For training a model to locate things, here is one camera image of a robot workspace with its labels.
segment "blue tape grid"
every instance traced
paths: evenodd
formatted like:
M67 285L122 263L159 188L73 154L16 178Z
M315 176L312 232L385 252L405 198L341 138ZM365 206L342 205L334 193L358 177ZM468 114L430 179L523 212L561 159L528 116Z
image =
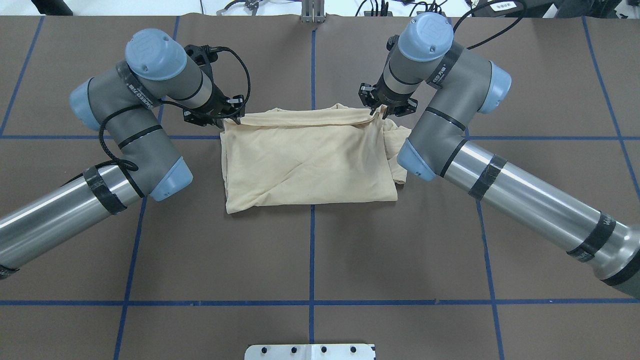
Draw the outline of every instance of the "blue tape grid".
M316 29L311 31L311 110L316 109ZM310 207L309 219L309 343L316 342L316 205Z
M15 101L16 95L18 95L18 90L20 90L20 84L22 83L22 78L24 77L25 71L27 71L27 65L29 65L29 60L31 59L33 48L36 46L36 41L38 40L38 35L40 34L40 30L42 29L43 23L44 23L44 16L41 16L40 21L38 22L38 27L36 28L36 32L33 35L33 39L31 40L31 45L29 46L27 57L24 59L24 63L22 64L22 69L20 69L20 75L18 75L18 81L16 81L15 87L13 88L13 93L11 94L11 100L9 100L9 105L6 107L6 112L4 113L4 119L2 120L2 125L0 125L0 136L4 133L6 122L9 120L9 115L11 115L11 108L13 107L13 102Z
M602 74L600 73L600 67L598 66L598 61L596 60L596 54L593 52L593 46L591 45L591 36L589 35L589 26L587 25L587 18L585 16L582 16L582 27L584 27L584 35L587 38L587 45L589 46L589 53L591 54L593 67L596 70L596 75L598 76L598 82L600 83L600 88L602 89L604 100L607 103L607 108L609 109L609 114L611 115L611 121L613 122L613 126L616 128L616 134L618 134L618 141L620 142L622 153L625 155L625 162L627 163L627 168L629 169L629 175L631 175L631 181L633 181L634 188L636 189L636 195L638 197L638 200L640 200L640 188L638 187L636 173L634 172L634 168L631 165L631 160L629 160L627 147L625 146L625 141L622 137L622 133L620 133L620 126L618 125L618 119L616 119L616 114L613 111L613 106L611 106L609 93L607 92L607 87L604 85L604 80L602 79Z
M35 47L38 35L42 28L44 17L40 18L38 27L31 41L29 51L26 59L24 60L22 69L18 76L15 88L13 89L12 97L4 114L3 122L0 126L0 139L16 139L16 140L95 140L97 136L84 136L84 135L4 135L4 129L9 119L13 103L20 89L20 84L28 67L31 54ZM173 29L173 38L177 38L179 28L180 17L176 17L175 25ZM636 194L640 199L640 188L638 186L637 178L630 162L625 141L637 141L640 140L640 136L623 136L618 121L616 119L611 100L604 84L602 74L600 73L600 67L596 60L596 56L591 43L591 37L589 34L589 28L586 22L586 18L582 17L582 25L584 27L587 44L589 47L589 53L593 60L595 72L602 89L607 108L611 115L613 126L616 130L617 136L472 136L465 133L465 137L469 140L575 140L575 141L618 141L623 151L625 161L629 170L629 174L632 178ZM316 108L316 30L312 31L312 45L311 45L311 108ZM159 120L162 117L162 108L159 113ZM170 137L174 140L219 140L218 135L173 135ZM309 300L238 300L238 301L213 301L213 300L180 300L180 301L156 301L156 300L129 300L131 295L131 287L133 282L133 275L136 266L136 259L138 255L138 247L140 245L140 236L142 229L142 221L145 214L147 205L147 199L143 199L140 215L138 219L138 227L136 230L136 236L134 241L134 247L131 254L131 263L129 267L129 275L127 276L127 286L125 289L124 299L122 301L95 301L95 300L0 300L0 306L119 306L122 307L122 313L120 317L120 326L118 327L118 336L116 339L116 346L114 351L114 360L118 359L120 353L120 347L122 344L122 338L124 335L124 328L127 316L127 310L130 306L308 306L309 308L309 342L315 342L314 336L314 308L316 306L455 306L455 305L480 305L491 306L493 311L494 326L496 332L496 340L499 349L500 360L504 359L504 350L502 347L502 336L500 332L499 316L497 306L509 306L509 305L523 305L523 304L638 304L640 300L630 298L620 299L496 299L495 289L493 287L493 277L491 271L491 263L489 256L489 249L486 241L486 233L484 229L484 219L482 214L482 206L479 202L476 202L476 210L478 213L482 241L484 245L484 259L486 265L486 273L488 280L488 287L490 292L490 299L470 299L470 300L316 300L315 299L315 205L310 207L310 256L309 256Z

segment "cable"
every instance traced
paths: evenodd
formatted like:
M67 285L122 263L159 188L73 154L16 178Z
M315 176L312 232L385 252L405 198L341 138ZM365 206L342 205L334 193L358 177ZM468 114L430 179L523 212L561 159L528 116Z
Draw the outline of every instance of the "cable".
M360 3L360 6L358 6L358 10L356 10L356 15L354 15L354 16L358 16L358 14L360 13L360 9L362 9L362 6L364 6L364 4L366 2L367 2L367 0L362 0L362 2Z
M160 100L159 102L162 103L162 104L177 106L177 107L179 107L179 108L181 108L183 110L188 110L191 113L193 113L193 114L195 114L195 115L197 115L199 117L205 117L205 118L208 118L208 119L225 119L225 118L230 118L230 117L240 113L240 111L242 111L242 109L246 106L246 103L247 103L247 101L249 101L249 97L251 96L251 77L249 76L249 69L247 69L246 65L244 64L244 61L242 61L242 59L240 59L240 56L235 51L233 51L232 49L230 49L228 47L225 47L225 46L219 46L219 47L216 47L216 49L218 50L218 52L225 52L226 51L228 53L231 53L231 55L236 57L236 59L238 60L238 62L242 66L242 68L244 69L244 73L246 75L246 97L244 98L243 103L240 105L240 107L238 107L238 109L236 109L234 112L232 112L231 114L228 114L228 115L209 115L209 114L205 114L205 113L200 113L198 111L194 111L193 109L190 109L187 106L184 106L184 105L179 104L179 103L174 102L174 101ZM111 160L105 161L103 163L99 163L98 165L95 166L96 168L104 167L104 166L107 166L107 165L118 165L118 167L120 167L123 172L126 172L126 171L138 171L139 167L133 161L127 160L127 159L120 159L117 156L115 156L109 150L109 147L107 147L107 144L104 141L104 130L106 129L107 123L109 121L111 121L111 119L115 118L116 116L118 116L120 114L123 114L123 113L125 113L127 111L131 111L131 110L135 110L135 109L142 109L142 108L144 108L144 106L142 106L142 104L127 106L126 108L122 108L122 109L110 114L106 118L104 118L104 120L100 124L100 129L98 130L98 141L100 142L100 146L102 147L102 150L104 151L104 153L107 154L107 156L109 156L109 158ZM71 180L67 181L64 185L69 184L73 180L79 179L81 176L83 176L82 173L80 173L79 175L76 175Z
M429 8L428 8L428 6L429 6L429 5L428 5L425 1L420 1L420 2L418 2L418 3L415 3L415 5L413 6L413 9L411 9L411 12L409 13L409 17L413 16L413 12L415 11L415 8L417 8L417 7L418 7L418 6L420 6L421 4L423 4L423 5L424 5L424 11L425 11L425 12L426 12L426 11L429 11Z
M116 165L116 163L113 160L109 160L109 161L105 161L99 164L94 165L93 167L95 167L96 169L101 168L101 167L105 167L107 165ZM62 186L65 186L66 184L69 184L70 182L72 182L73 180L77 180L79 178L81 178L84 175L84 172L81 172L80 174L72 177L71 179L69 179L69 181L67 181L66 183L62 184Z
M487 42L499 37L500 35L506 33L507 31L509 31L512 27L516 26L523 18L524 15L527 13L527 4L525 4L523 1L519 1L519 0L492 0L492 1L488 1L482 5L476 6L475 8L467 11L464 15L462 15L462 17L460 17L460 19L458 20L458 22L456 23L456 25L453 27L453 32L455 33L456 30L458 29L458 26L460 26L460 24L469 16L472 15L473 13L475 13L476 11L486 8L487 6L491 6L493 4L498 4L498 3L506 3L506 2L514 2L514 3L518 3L520 5L522 5L522 12L520 12L520 15L518 16L518 18L512 22L509 26L507 26L506 28L502 29L501 31L498 31L495 35L487 38L486 40L483 40L479 43L477 43L476 45L472 45L470 47L468 47L467 49L471 50L471 49L475 49L476 47L480 46L480 45L484 45Z
M223 11L227 11L231 8L231 6L234 6L237 3L242 3L244 0L233 0L232 2L230 2L229 4L227 4L225 6L225 9Z

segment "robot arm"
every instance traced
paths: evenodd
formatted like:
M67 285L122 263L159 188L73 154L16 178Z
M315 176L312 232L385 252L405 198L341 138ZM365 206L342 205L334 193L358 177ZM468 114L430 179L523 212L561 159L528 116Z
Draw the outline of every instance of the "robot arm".
M185 121L201 126L220 125L217 120L223 117L238 121L244 98L229 99L213 83L209 63L217 51L228 49L183 49L166 33L145 29L127 44L125 61L72 92L74 113L89 128L109 131L122 151L121 163L90 167L0 219L0 279L139 198L151 195L160 201L191 182L184 159L150 109L168 96L193 109L184 112ZM109 118L104 124L102 119Z
M591 265L607 285L640 299L639 226L616 221L463 137L476 112L489 113L504 99L508 73L453 41L451 25L435 13L416 16L387 48L378 83L360 86L365 106L385 104L402 116L415 111L410 97L422 81L438 89L398 155L402 167L427 181L439 175L489 202Z

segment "folded fabric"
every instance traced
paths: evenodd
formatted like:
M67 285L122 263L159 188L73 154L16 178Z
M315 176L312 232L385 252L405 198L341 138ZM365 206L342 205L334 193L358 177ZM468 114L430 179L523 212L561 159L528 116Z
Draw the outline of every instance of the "folded fabric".
M227 213L252 206L396 201L396 161L410 129L380 109L273 109L225 121L220 134Z

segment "silver metal tube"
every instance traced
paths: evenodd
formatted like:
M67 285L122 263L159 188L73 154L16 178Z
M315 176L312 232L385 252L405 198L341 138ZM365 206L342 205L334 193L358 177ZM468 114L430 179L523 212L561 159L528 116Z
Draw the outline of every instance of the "silver metal tube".
M99 173L125 206L140 199L117 166ZM76 179L0 219L0 265L18 269L110 215L84 178Z
M445 179L469 192L493 157L493 153L467 142L453 159ZM482 201L511 215L567 252L583 244L601 217L600 211L510 163L502 167L484 192ZM599 279L605 280L623 270L638 249L638 229L616 222L609 239L586 263L593 267Z

